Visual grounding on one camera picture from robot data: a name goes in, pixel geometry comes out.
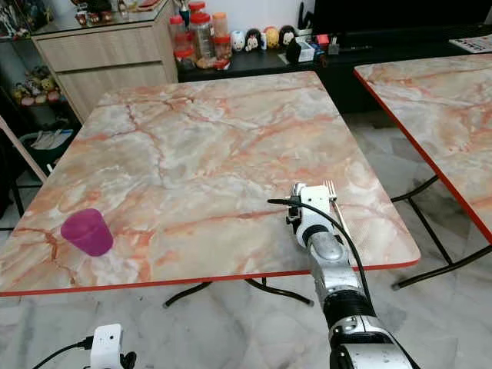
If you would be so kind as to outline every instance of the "pink cup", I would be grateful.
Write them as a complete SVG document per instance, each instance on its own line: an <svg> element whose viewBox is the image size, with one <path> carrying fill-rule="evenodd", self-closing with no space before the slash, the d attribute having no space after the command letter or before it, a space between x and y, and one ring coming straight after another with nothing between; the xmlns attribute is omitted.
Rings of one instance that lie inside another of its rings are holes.
<svg viewBox="0 0 492 369"><path fill-rule="evenodd" d="M61 226L61 235L91 256L103 255L113 245L113 236L96 209L72 214Z"/></svg>

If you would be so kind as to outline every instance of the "black metal table leg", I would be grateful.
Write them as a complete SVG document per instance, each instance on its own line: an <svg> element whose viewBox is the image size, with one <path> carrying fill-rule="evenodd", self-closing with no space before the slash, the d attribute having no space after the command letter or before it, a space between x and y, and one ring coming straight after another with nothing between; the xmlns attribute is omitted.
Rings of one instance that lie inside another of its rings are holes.
<svg viewBox="0 0 492 369"><path fill-rule="evenodd" d="M199 291L203 290L204 288L207 288L211 284L212 284L212 282L203 282L203 283L200 283L198 286L194 286L192 288L189 288L187 290L180 292L179 294L175 294L172 298L170 298L165 303L163 303L162 307L164 309L167 309L173 303L175 303L177 300L179 300L180 298L184 298L184 297L188 296L189 294L194 294L195 292L199 292Z"/></svg>
<svg viewBox="0 0 492 369"><path fill-rule="evenodd" d="M457 261L455 263L451 263L446 267L436 269L435 271L428 271L427 273L419 274L416 275L415 277L408 278L404 281L397 282L395 284L392 284L391 287L394 290L399 290L400 288L410 286L411 284L424 281L426 279L435 277L437 275L441 275L444 273L447 273L449 271L454 271L455 269L461 268L464 265L467 265L471 263L472 261L476 261L477 259L481 258L482 256L488 254L489 252L492 251L492 244L489 244L485 248L482 248L481 250L473 253L470 256L467 256L465 259L461 259L460 261Z"/></svg>
<svg viewBox="0 0 492 369"><path fill-rule="evenodd" d="M22 217L24 215L24 206L22 205L21 195L18 193L18 187L15 183L15 179L12 178L12 173L10 172L10 165L7 160L7 153L5 148L0 143L0 150L2 151L2 160L4 162L5 175L7 177L8 186L12 189L12 194L14 195L15 205L17 205L18 216Z"/></svg>
<svg viewBox="0 0 492 369"><path fill-rule="evenodd" d="M262 291L268 292L270 294L279 294L281 296L285 296L286 298L293 298L295 300L298 300L300 302L304 302L308 306L314 306L314 301L305 298L304 296L301 296L299 294L296 294L295 292L291 291L286 291L286 290L281 290L279 288L273 288L273 287L268 287L266 285L266 278L265 278L265 284L261 284L256 282L254 279L245 279L247 283L249 283L251 286L256 287Z"/></svg>
<svg viewBox="0 0 492 369"><path fill-rule="evenodd" d="M410 191L410 192L408 192L406 194L403 194L401 196L397 196L395 198L392 198L391 201L392 202L397 202L397 201L402 201L402 200L408 200L408 203L414 209L415 214L421 220L421 222L424 225L427 233L432 238L432 241L434 241L434 243L436 244L437 248L439 249L439 252L443 255L443 258L448 263L448 266L442 267L442 268L438 268L435 271L428 271L427 273L419 274L419 275L416 275L415 277L408 278L408 279L405 279L403 281L396 282L396 283L394 283L394 284L391 285L391 287L394 290L399 290L400 288L404 288L406 286L410 286L411 284L414 284L414 283L417 283L417 282L420 282L420 281L424 281L426 279L435 277L437 275L441 275L441 274L448 273L450 271L454 271L454 270L456 270L458 268L461 268L461 267L463 267L463 266L471 263L472 261L476 261L477 259L483 257L484 255L486 255L486 254L488 254L489 252L492 251L492 245L489 244L485 248L482 248L481 250L479 250L479 251L473 253L472 255L467 256L466 258L461 259L459 261L453 261L451 259L451 256L447 253L446 249L441 244L439 238L435 234L435 232L432 229L431 225L429 224L429 222L427 221L427 219L422 214L422 211L419 209L419 207L417 206L417 204L415 203L415 201L412 199L413 196L415 196L416 194L421 193L423 190L425 190L427 187L429 187L435 181L437 181L437 179L438 179L438 177L435 175L431 179L425 181L420 186L416 187L414 190L412 190L412 191Z"/></svg>
<svg viewBox="0 0 492 369"><path fill-rule="evenodd" d="M415 196L416 194L420 194L423 190L425 190L427 187L432 185L435 181L439 179L438 176L433 176L431 179L426 180L423 184L420 186L416 187L410 192L407 192L406 194L402 194L400 196L397 196L395 198L391 198L391 202L398 202L402 200L407 200L408 198L411 198L412 196Z"/></svg>
<svg viewBox="0 0 492 369"><path fill-rule="evenodd" d="M422 214L421 210L415 204L414 200L412 198L408 198L408 202L410 203L411 207L414 209L415 214L419 217L421 220L422 224L424 225L425 229L427 230L427 233L430 235L432 238L432 241L436 244L437 248L439 249L440 253L443 255L444 260L451 265L453 264L453 260L451 260L451 256L447 253L446 249L444 248L443 244L439 241L439 238L435 234L434 230L432 229L431 225L427 222L427 219L424 217Z"/></svg>

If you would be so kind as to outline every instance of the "silver fork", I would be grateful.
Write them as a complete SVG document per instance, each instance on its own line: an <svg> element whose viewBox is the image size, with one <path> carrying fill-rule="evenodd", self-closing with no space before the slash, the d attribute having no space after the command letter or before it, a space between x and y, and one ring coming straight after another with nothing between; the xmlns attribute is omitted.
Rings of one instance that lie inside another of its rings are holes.
<svg viewBox="0 0 492 369"><path fill-rule="evenodd" d="M330 198L330 203L333 205L333 208L335 209L335 211L338 214L338 217L340 218L341 226L347 232L348 237L352 239L351 233L348 231L347 224L345 223L344 216L341 214L340 208L338 207L337 204L337 192L335 191L335 186L333 181L324 181L324 185L328 187L328 197Z"/></svg>

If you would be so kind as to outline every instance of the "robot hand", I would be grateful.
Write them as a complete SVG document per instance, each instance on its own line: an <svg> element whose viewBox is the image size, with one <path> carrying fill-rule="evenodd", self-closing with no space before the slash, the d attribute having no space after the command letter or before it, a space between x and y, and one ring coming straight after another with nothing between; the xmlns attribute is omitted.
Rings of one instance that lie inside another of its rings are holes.
<svg viewBox="0 0 492 369"><path fill-rule="evenodd" d="M311 274L329 329L330 368L418 368L377 318L357 250L329 215L330 201L327 186L302 183L293 186L288 200L268 200L290 205L287 223L292 224L299 245L309 254ZM346 242L335 233L334 226ZM349 264L347 243L359 264L360 280Z"/></svg>

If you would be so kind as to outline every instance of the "white tile floor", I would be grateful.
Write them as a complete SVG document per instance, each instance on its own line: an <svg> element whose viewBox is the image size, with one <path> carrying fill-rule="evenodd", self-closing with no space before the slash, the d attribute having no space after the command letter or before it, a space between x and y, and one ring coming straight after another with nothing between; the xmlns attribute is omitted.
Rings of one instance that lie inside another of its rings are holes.
<svg viewBox="0 0 492 369"><path fill-rule="evenodd" d="M383 112L345 119L389 195L432 175ZM26 207L34 194L22 190ZM486 244L444 186L433 185L417 202L452 257ZM422 260L412 268L367 273L377 313L421 367L490 367L492 256L392 291L390 285L398 278L444 265L411 207L400 203L397 209L421 247ZM11 208L0 226L17 220ZM5 236L0 232L0 247ZM315 299L310 276L271 278L270 283ZM328 367L326 323L318 304L306 307L233 281L214 283L163 309L162 302L184 287L0 298L0 367L32 367L112 322L122 323L123 350L137 352L136 368ZM86 364L87 351L71 351L45 367Z"/></svg>

